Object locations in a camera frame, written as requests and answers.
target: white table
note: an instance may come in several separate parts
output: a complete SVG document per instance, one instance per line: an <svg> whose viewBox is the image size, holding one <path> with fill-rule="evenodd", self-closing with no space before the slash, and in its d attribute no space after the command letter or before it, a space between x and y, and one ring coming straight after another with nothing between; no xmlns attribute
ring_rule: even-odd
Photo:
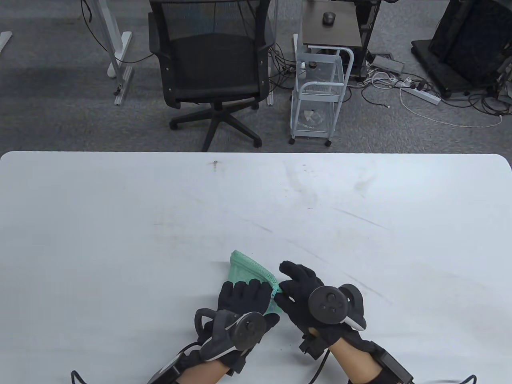
<svg viewBox="0 0 512 384"><path fill-rule="evenodd" d="M421 384L512 376L512 173L497 155L8 153L0 382L145 384L195 339L234 249L356 284ZM305 384L282 316L226 382ZM343 384L329 359L318 379Z"/></svg>

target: black glove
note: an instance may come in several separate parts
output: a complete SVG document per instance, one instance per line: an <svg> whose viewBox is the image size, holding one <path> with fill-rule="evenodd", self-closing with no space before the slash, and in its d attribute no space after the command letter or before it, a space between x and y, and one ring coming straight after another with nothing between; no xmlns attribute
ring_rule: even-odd
<svg viewBox="0 0 512 384"><path fill-rule="evenodd" d="M267 311L270 303L270 295L272 287L268 283L260 283L258 280L253 279L249 284L245 282L237 282L234 286L233 283L227 281L222 285L221 293L219 294L219 301L217 310L226 309L236 314L245 314L248 312L259 312L264 314ZM267 323L268 332L279 322L279 315L276 313L269 313L264 316ZM213 322L207 322L204 325L203 334L199 335L198 342L204 344L211 337ZM242 357L246 357L251 351L232 351L219 358L222 364L228 368L233 368L237 361Z"/></svg>
<svg viewBox="0 0 512 384"><path fill-rule="evenodd" d="M292 280L286 280L279 284L283 293L277 293L274 301L301 331L307 331L308 328L316 329L329 347L341 337L357 349L370 347L365 344L369 342L362 340L359 332L354 331L349 325L325 324L315 319L309 312L309 296L316 288L324 285L322 280L316 277L314 271L291 261L283 261L279 266L279 271L290 276Z"/></svg>

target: wrist strap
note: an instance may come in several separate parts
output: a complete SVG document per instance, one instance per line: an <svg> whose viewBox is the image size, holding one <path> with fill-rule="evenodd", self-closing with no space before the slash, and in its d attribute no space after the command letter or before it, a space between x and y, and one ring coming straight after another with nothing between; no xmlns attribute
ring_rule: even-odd
<svg viewBox="0 0 512 384"><path fill-rule="evenodd" d="M395 374L388 371L386 368L383 368L377 377L366 384L397 384L398 381L399 379L395 376Z"/></svg>

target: finger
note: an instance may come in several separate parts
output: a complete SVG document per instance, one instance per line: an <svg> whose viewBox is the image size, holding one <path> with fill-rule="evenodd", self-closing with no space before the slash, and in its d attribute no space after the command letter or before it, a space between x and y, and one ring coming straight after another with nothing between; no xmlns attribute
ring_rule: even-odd
<svg viewBox="0 0 512 384"><path fill-rule="evenodd" d="M227 281L222 284L221 293L219 297L231 297L233 295L233 283L231 281Z"/></svg>
<svg viewBox="0 0 512 384"><path fill-rule="evenodd" d="M293 305L295 304L288 296L282 293L276 293L274 301L285 313L290 313L290 311L293 310Z"/></svg>
<svg viewBox="0 0 512 384"><path fill-rule="evenodd" d="M242 297L246 287L247 283L245 281L237 282L233 287L233 297Z"/></svg>
<svg viewBox="0 0 512 384"><path fill-rule="evenodd" d="M277 313L269 313L264 316L265 322L267 323L267 332L279 323L279 315Z"/></svg>
<svg viewBox="0 0 512 384"><path fill-rule="evenodd" d="M270 296L274 289L268 282L262 282L258 289L258 299L267 300L270 303Z"/></svg>
<svg viewBox="0 0 512 384"><path fill-rule="evenodd" d="M309 278L315 278L316 277L316 273L312 269L309 269L308 267L305 267L302 264L298 264L297 267L301 267Z"/></svg>
<svg viewBox="0 0 512 384"><path fill-rule="evenodd" d="M294 300L297 299L298 290L300 289L300 285L298 282L296 282L294 280L281 281L279 283L279 287L281 288L281 290L283 291L283 293L286 296L289 296L289 297L293 298Z"/></svg>
<svg viewBox="0 0 512 384"><path fill-rule="evenodd" d="M258 296L258 291L260 290L260 287L260 281L257 279L252 279L245 288L244 297L248 299L256 298Z"/></svg>
<svg viewBox="0 0 512 384"><path fill-rule="evenodd" d="M299 266L291 261L283 261L279 266L279 271L290 276L292 280L301 281L308 277L302 266Z"/></svg>

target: green mesh bag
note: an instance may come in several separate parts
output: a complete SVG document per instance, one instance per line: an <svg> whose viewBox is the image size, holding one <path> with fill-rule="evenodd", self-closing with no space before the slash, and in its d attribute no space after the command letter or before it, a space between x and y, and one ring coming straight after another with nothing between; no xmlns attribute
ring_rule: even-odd
<svg viewBox="0 0 512 384"><path fill-rule="evenodd" d="M268 282L272 287L272 300L268 305L267 313L280 313L281 308L274 301L276 293L281 292L279 283L275 276L263 268L260 264L255 262L250 257L244 255L237 250L234 250L229 259L231 267L227 279L233 284L239 281L250 282L252 279L258 279L261 282Z"/></svg>

